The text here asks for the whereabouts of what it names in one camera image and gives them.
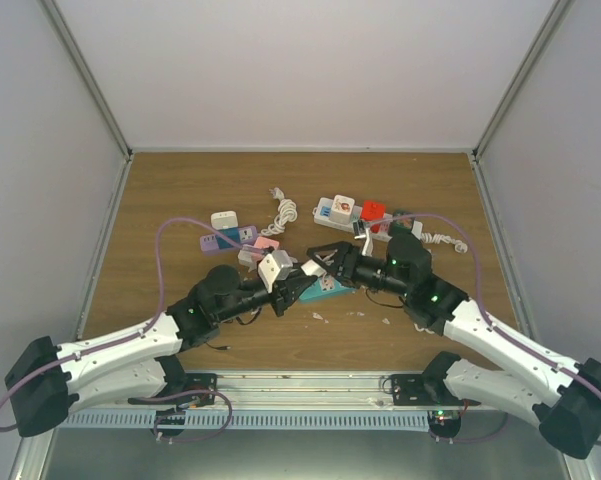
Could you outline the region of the small white plug adapter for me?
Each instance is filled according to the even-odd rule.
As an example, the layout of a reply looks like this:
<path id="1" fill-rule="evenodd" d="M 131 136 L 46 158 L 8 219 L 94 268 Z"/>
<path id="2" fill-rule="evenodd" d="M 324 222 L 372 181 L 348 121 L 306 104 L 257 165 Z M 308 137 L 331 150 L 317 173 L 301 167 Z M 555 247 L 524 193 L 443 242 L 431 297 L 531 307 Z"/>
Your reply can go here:
<path id="1" fill-rule="evenodd" d="M 307 260 L 304 262 L 301 266 L 301 270 L 307 276 L 321 277 L 326 273 L 324 268 L 314 260 Z"/>

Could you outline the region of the white cartoon cube adapter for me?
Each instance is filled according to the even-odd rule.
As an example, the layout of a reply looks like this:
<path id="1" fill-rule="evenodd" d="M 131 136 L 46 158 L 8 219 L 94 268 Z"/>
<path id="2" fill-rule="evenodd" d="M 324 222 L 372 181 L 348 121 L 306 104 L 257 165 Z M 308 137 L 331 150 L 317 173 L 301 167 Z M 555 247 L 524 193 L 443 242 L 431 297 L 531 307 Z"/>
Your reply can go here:
<path id="1" fill-rule="evenodd" d="M 350 224 L 354 206 L 355 200 L 353 198 L 335 195 L 329 210 L 329 220 L 340 225 Z"/>

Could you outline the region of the long white power strip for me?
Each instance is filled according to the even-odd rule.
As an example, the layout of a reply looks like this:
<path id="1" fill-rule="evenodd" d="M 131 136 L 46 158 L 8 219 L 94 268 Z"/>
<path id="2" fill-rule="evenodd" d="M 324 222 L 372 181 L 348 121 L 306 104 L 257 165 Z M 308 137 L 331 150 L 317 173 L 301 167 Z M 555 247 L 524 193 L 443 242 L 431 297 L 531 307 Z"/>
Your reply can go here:
<path id="1" fill-rule="evenodd" d="M 354 225 L 360 220 L 374 220 L 374 213 L 382 213 L 388 222 L 371 227 L 374 240 L 388 242 L 391 231 L 398 232 L 399 228 L 391 223 L 392 215 L 382 203 L 364 201 L 358 205 L 353 198 L 336 195 L 334 198 L 321 197 L 313 210 L 314 222 L 318 225 L 354 234 Z"/>

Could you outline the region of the red cube adapter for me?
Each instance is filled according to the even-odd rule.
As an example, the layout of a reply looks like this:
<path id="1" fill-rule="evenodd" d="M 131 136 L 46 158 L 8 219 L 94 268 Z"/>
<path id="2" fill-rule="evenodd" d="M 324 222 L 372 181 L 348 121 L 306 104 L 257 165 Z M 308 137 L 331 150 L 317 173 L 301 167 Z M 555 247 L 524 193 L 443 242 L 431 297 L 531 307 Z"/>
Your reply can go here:
<path id="1" fill-rule="evenodd" d="M 365 200 L 362 204 L 360 219 L 366 222 L 383 219 L 386 213 L 386 205 L 383 203 Z"/>

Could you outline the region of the pink cube adapter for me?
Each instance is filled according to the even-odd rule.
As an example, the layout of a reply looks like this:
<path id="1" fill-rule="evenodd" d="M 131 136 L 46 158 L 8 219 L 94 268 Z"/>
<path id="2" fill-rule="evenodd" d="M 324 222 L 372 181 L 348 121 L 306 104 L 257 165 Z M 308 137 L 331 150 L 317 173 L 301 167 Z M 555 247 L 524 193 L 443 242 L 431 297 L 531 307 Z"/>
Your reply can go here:
<path id="1" fill-rule="evenodd" d="M 272 250 L 279 248 L 279 242 L 270 237 L 259 236 L 253 244 L 255 252 L 261 255 L 266 255 Z"/>

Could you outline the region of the dark green cube adapter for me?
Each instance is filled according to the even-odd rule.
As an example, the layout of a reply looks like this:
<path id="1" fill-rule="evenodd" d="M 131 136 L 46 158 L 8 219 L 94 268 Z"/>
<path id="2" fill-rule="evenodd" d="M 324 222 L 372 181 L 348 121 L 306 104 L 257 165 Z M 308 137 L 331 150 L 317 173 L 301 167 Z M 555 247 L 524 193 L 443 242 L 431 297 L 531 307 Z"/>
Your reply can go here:
<path id="1" fill-rule="evenodd" d="M 392 216 L 394 219 L 389 226 L 391 236 L 407 234 L 413 231 L 414 220 L 410 217 L 410 212 L 403 209 L 396 209 Z"/>

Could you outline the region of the blue cube adapter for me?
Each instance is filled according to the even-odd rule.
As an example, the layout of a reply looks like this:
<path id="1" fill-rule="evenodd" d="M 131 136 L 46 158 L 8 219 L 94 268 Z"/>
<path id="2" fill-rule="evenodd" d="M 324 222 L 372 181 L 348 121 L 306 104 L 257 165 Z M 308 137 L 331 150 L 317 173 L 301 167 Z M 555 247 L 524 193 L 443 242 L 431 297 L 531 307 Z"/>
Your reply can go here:
<path id="1" fill-rule="evenodd" d="M 240 246 L 240 234 L 237 227 L 221 230 L 215 235 L 220 250 L 238 248 Z"/>

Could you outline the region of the white square charger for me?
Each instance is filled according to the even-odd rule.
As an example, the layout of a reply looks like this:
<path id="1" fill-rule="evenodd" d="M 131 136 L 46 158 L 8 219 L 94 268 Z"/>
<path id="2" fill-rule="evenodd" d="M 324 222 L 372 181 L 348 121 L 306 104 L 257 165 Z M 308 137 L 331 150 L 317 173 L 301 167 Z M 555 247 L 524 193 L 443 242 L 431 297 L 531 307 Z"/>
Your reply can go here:
<path id="1" fill-rule="evenodd" d="M 238 215 L 233 210 L 214 212 L 210 216 L 211 226 L 216 230 L 227 230 L 239 226 Z"/>

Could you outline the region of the black power adapter with cable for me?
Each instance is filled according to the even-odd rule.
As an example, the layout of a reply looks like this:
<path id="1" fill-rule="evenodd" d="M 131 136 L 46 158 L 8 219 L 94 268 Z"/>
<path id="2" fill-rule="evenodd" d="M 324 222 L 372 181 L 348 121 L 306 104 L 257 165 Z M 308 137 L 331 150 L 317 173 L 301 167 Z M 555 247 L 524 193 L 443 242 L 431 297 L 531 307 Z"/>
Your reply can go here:
<path id="1" fill-rule="evenodd" d="M 256 307 L 250 311 L 250 317 L 245 319 L 244 312 L 223 312 L 216 320 L 211 322 L 208 331 L 203 335 L 202 343 L 215 351 L 229 351 L 230 345 L 213 345 L 212 342 L 220 334 L 220 326 L 224 324 L 236 323 L 241 327 L 252 325 L 261 315 L 263 308 Z"/>

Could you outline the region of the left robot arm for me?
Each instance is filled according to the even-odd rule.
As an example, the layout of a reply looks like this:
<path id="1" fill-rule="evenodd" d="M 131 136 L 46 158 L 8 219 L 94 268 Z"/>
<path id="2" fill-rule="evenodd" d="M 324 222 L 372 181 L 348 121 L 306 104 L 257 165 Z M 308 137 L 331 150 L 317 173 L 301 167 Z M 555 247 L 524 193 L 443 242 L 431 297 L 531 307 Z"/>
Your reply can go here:
<path id="1" fill-rule="evenodd" d="M 31 341 L 5 377 L 13 430 L 34 437 L 72 413 L 117 400 L 178 402 L 186 391 L 179 353 L 214 339 L 223 322 L 265 306 L 282 316 L 322 272 L 313 261 L 263 263 L 256 278 L 244 280 L 234 267 L 220 265 L 149 320 L 90 340 Z"/>

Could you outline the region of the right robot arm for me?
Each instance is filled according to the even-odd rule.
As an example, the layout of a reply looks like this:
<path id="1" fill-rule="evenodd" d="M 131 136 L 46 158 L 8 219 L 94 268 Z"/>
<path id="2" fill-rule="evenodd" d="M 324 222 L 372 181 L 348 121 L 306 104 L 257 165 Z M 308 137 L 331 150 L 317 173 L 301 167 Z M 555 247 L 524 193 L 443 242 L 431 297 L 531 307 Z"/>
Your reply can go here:
<path id="1" fill-rule="evenodd" d="M 434 274 L 430 252 L 413 235 L 392 238 L 385 259 L 344 241 L 312 247 L 307 255 L 346 286 L 397 295 L 416 325 L 497 365 L 487 371 L 456 359 L 427 375 L 422 388 L 431 403 L 456 397 L 494 407 L 537 427 L 575 459 L 601 445 L 601 362 L 561 355 L 492 317 L 479 300 Z"/>

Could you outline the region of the teal power strip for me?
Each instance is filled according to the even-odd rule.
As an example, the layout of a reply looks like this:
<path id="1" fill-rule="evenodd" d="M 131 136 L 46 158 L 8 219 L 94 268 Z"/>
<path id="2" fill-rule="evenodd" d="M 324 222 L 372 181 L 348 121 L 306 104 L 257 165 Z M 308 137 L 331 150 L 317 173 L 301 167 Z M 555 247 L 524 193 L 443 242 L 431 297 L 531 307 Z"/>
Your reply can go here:
<path id="1" fill-rule="evenodd" d="M 354 291 L 354 288 L 343 286 L 334 277 L 324 275 L 300 295 L 299 301 L 302 303 L 311 303 Z"/>

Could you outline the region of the white power strip centre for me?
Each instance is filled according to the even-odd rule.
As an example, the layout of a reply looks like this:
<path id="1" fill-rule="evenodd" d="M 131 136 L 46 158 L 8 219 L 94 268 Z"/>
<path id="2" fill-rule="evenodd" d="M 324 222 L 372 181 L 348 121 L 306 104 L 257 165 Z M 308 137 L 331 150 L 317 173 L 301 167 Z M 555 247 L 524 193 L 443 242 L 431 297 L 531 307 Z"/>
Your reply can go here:
<path id="1" fill-rule="evenodd" d="M 241 249 L 237 258 L 240 265 L 247 267 L 249 271 L 252 271 L 257 268 L 257 264 L 262 259 L 262 255 L 247 249 Z"/>

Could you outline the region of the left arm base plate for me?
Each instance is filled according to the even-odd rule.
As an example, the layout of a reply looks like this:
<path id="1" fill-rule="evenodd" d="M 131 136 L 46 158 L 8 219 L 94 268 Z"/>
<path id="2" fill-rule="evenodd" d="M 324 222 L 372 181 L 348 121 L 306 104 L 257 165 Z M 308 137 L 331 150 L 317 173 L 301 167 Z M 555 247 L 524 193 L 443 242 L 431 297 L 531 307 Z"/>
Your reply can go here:
<path id="1" fill-rule="evenodd" d="M 153 397 L 130 398 L 131 405 L 182 405 L 195 406 L 211 405 L 215 397 L 211 391 L 217 387 L 218 375 L 216 373 L 186 373 L 184 378 L 168 383 Z"/>

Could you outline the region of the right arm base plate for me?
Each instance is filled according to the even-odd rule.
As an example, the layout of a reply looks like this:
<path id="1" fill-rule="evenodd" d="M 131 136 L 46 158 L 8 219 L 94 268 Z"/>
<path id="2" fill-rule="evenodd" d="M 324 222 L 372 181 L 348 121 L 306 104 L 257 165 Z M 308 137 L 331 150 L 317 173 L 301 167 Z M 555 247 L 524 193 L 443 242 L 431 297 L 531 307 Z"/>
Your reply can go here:
<path id="1" fill-rule="evenodd" d="M 460 407 L 464 401 L 454 396 L 442 379 L 421 373 L 392 374 L 389 391 L 395 406 Z"/>

